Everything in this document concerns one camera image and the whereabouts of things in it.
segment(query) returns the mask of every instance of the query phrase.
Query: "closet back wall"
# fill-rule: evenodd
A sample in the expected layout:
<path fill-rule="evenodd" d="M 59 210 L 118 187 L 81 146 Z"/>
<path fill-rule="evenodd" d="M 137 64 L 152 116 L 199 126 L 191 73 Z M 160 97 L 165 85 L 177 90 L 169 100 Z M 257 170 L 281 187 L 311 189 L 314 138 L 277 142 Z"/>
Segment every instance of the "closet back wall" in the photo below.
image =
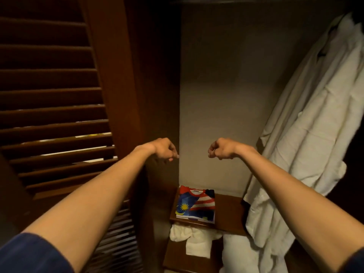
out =
<path fill-rule="evenodd" d="M 294 70 L 344 8 L 328 0 L 182 5 L 180 184 L 243 195 L 249 169 L 208 159 L 210 143 L 256 145 Z"/>

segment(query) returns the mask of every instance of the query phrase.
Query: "forearm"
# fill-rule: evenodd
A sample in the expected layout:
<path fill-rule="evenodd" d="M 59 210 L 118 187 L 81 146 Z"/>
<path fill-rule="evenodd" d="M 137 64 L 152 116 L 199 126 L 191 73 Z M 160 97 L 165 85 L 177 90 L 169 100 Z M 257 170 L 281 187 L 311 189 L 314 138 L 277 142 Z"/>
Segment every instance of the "forearm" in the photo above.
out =
<path fill-rule="evenodd" d="M 90 180 L 24 232 L 37 234 L 55 246 L 79 272 L 116 215 L 150 147 L 137 147 L 128 156 Z"/>
<path fill-rule="evenodd" d="M 364 226 L 328 199 L 239 144 L 236 153 L 271 197 L 295 236 L 332 271 L 364 247 Z"/>

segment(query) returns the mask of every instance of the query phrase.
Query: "left arm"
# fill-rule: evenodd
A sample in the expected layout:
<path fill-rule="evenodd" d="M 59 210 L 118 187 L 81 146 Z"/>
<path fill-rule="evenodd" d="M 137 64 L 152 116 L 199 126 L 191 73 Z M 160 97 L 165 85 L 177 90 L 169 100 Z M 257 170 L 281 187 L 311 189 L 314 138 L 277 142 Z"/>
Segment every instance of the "left arm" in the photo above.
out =
<path fill-rule="evenodd" d="M 118 212 L 131 184 L 152 154 L 178 158 L 168 138 L 137 146 L 128 156 L 64 198 L 23 232 L 50 242 L 80 272 Z"/>

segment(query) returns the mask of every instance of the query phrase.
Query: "sleeve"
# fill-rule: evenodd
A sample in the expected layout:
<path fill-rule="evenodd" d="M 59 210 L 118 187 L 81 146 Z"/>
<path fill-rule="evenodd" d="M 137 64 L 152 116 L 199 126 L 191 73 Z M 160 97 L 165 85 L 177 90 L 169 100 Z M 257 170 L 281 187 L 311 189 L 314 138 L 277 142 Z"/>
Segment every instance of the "sleeve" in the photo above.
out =
<path fill-rule="evenodd" d="M 364 248 L 357 251 L 344 264 L 340 273 L 362 273 L 364 272 Z"/>
<path fill-rule="evenodd" d="M 0 272 L 73 273 L 70 263 L 48 241 L 22 233 L 0 248 Z"/>

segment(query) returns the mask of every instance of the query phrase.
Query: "wooden shelf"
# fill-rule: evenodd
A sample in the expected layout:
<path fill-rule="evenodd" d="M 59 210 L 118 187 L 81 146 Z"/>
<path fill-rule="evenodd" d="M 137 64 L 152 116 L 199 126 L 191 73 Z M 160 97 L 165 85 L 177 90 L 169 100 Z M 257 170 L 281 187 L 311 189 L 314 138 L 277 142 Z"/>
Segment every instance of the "wooden shelf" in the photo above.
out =
<path fill-rule="evenodd" d="M 215 194 L 215 224 L 211 224 L 198 220 L 177 218 L 175 212 L 178 196 L 179 190 L 177 191 L 170 214 L 170 220 L 172 222 L 180 222 L 195 227 L 214 228 L 231 234 L 246 236 L 245 221 L 249 211 L 249 204 L 243 201 L 242 198 Z"/>
<path fill-rule="evenodd" d="M 182 273 L 218 273 L 222 267 L 222 238 L 212 241 L 211 257 L 202 258 L 186 255 L 186 241 L 169 240 L 163 267 Z"/>

